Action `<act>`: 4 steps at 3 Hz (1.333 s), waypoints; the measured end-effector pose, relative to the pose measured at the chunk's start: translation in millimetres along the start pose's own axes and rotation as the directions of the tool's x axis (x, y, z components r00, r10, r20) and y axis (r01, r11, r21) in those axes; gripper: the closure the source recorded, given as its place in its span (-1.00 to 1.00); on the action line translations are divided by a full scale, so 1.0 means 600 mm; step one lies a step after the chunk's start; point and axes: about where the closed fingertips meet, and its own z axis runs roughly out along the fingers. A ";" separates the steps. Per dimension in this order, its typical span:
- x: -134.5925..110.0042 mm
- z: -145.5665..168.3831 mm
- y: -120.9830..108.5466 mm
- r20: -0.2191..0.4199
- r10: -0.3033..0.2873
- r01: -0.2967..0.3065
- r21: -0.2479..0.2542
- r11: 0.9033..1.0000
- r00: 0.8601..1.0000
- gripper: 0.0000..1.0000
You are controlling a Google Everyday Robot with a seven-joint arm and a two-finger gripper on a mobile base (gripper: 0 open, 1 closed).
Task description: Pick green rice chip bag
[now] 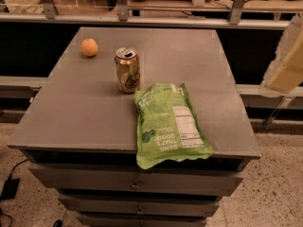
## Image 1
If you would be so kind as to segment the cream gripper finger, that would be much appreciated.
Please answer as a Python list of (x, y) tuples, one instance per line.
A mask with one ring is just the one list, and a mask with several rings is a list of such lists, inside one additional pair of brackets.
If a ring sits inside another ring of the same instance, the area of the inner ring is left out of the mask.
[(283, 31), (276, 57), (269, 64), (258, 90), (262, 96), (289, 94), (303, 82), (303, 15), (296, 14)]

